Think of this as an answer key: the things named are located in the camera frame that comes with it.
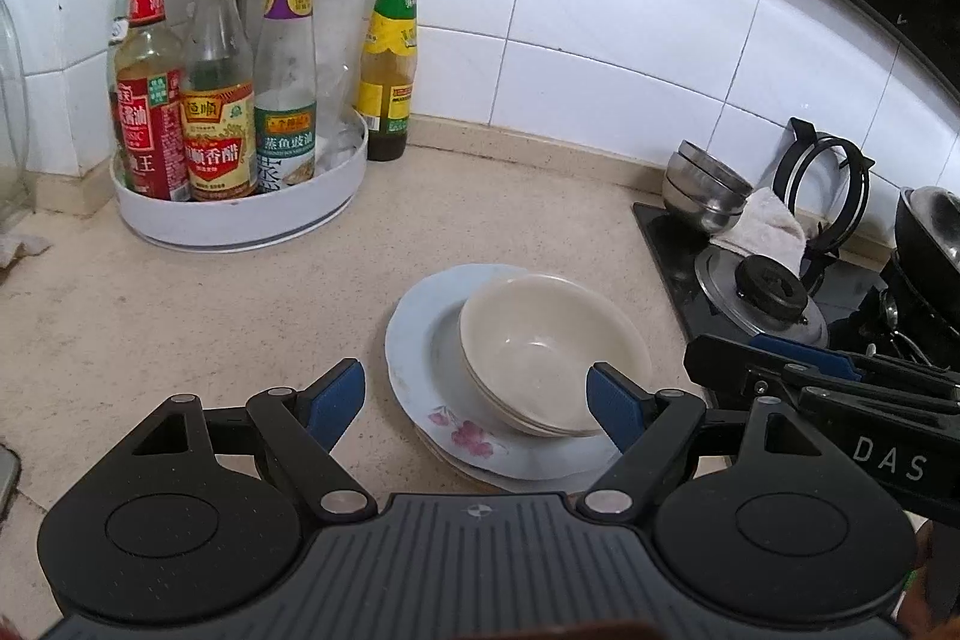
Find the green label fish sauce bottle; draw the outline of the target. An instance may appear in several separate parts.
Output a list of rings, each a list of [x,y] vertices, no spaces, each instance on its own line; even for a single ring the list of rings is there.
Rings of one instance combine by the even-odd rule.
[[[314,177],[316,113],[313,0],[265,0],[254,58],[260,191]]]

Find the white plate red flower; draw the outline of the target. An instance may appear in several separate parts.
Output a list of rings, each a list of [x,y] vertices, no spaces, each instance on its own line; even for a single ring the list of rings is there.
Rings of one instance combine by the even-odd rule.
[[[460,473],[508,492],[578,494],[619,458],[607,435],[544,438],[512,429],[473,388],[462,357],[462,305],[483,284],[521,271],[469,263],[410,287],[387,323],[387,377],[418,435]]]

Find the cream bowl front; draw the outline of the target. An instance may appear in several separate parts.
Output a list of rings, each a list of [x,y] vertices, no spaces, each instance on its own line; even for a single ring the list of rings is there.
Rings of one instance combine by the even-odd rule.
[[[587,408],[586,377],[607,362],[631,380],[651,377],[646,341],[617,305],[560,276],[506,276],[460,308],[469,377],[519,416],[556,429],[601,426]]]

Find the steel sink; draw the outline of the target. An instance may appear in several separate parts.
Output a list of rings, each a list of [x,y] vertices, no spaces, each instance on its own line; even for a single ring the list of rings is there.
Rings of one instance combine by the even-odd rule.
[[[0,447],[0,520],[5,518],[21,474],[21,461],[5,445]]]

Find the black wok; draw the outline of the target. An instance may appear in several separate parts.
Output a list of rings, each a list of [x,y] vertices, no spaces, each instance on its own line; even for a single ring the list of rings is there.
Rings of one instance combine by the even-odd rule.
[[[895,216],[896,255],[903,273],[942,319],[958,326],[960,214],[945,188],[903,188]]]

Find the white cloth on stove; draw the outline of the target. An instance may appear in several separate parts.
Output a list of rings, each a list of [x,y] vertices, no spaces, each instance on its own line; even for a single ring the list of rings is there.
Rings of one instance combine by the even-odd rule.
[[[736,224],[716,234],[711,244],[739,257],[775,260],[797,276],[807,237],[788,206],[770,187],[761,187],[747,198]]]

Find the cream bowl back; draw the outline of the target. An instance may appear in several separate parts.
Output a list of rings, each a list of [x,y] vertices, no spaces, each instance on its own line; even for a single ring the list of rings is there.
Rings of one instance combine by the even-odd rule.
[[[496,414],[503,419],[506,424],[511,425],[512,429],[517,429],[517,431],[524,432],[524,434],[535,435],[535,437],[544,437],[544,438],[563,438],[563,437],[594,437],[594,435],[599,434],[601,429],[599,427],[592,427],[592,429],[586,429],[585,431],[568,431],[568,429],[556,429],[556,427],[551,427],[551,425],[539,424],[539,422],[534,422],[532,419],[527,419],[527,417],[519,416],[519,414],[514,413],[509,406],[501,403],[501,401],[490,393],[488,390],[485,390],[480,383],[478,383],[475,378],[470,377],[470,383],[473,388],[480,393],[480,396],[493,406]]]

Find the dark bottle behind rack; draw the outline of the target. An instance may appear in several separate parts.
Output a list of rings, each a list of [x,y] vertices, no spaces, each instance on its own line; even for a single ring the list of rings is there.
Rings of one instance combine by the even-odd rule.
[[[133,187],[132,172],[125,151],[124,130],[122,130],[119,96],[117,96],[117,50],[121,48],[128,34],[128,3],[130,0],[112,0],[110,2],[110,31],[107,41],[107,96],[109,96],[110,115],[116,136],[117,156],[121,161],[122,179],[128,188]]]

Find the clear plastic bag in rack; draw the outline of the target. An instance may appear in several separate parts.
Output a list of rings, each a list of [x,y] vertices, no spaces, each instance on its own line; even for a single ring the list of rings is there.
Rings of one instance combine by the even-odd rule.
[[[352,103],[366,0],[316,0],[317,163],[331,169],[340,158],[343,119]]]

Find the crumpled beige dish cloth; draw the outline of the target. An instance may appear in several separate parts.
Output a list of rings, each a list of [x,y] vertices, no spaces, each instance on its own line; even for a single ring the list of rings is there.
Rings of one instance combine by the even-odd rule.
[[[10,269],[21,259],[39,257],[49,250],[51,241],[26,234],[2,234],[0,236],[0,269]]]

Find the yellow label vinegar bottle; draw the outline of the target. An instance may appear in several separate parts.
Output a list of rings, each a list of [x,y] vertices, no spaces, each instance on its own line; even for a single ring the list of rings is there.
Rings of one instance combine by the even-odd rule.
[[[256,191],[254,55],[236,0],[195,0],[184,39],[182,135],[194,200]]]

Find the glass pot lid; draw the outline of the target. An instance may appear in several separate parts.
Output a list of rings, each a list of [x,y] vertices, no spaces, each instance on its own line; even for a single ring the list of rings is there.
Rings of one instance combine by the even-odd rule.
[[[0,0],[0,110],[2,110],[2,230],[8,230],[32,209],[28,177],[28,92],[20,37],[7,0]]]

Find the black burner pot support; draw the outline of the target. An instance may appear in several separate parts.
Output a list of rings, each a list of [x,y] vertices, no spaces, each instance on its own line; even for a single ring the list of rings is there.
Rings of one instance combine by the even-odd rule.
[[[789,130],[794,141],[779,159],[771,188],[793,214],[802,206],[802,193],[809,195],[809,206],[822,211],[811,224],[799,273],[813,296],[864,218],[874,161],[850,140],[818,131],[807,120],[793,117]]]

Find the black gas stove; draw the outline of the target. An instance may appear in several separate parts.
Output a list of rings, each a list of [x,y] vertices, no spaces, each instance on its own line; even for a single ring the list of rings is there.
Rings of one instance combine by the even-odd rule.
[[[958,369],[957,323],[941,319],[896,263],[872,271],[827,257],[794,275],[711,244],[667,209],[636,203],[633,214],[687,338],[768,336]]]

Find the cream bowl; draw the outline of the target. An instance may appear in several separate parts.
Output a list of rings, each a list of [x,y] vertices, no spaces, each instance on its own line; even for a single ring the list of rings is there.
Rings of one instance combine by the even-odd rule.
[[[646,341],[617,305],[560,276],[506,276],[460,308],[469,377],[519,416],[556,429],[601,426],[587,408],[586,377],[607,362],[631,380],[651,377]]]
[[[496,414],[503,419],[506,424],[511,425],[512,429],[517,429],[517,431],[524,432],[524,434],[535,435],[535,437],[544,437],[544,438],[563,438],[563,437],[594,437],[594,435],[599,434],[601,429],[599,427],[592,427],[592,429],[586,429],[585,431],[568,431],[568,429],[556,429],[556,427],[551,427],[551,425],[539,424],[539,422],[534,422],[532,419],[527,419],[527,417],[519,416],[519,414],[514,413],[509,406],[501,403],[501,401],[490,393],[488,390],[485,390],[480,383],[478,383],[475,378],[470,377],[470,383],[473,388],[480,393],[480,396],[493,406]]]

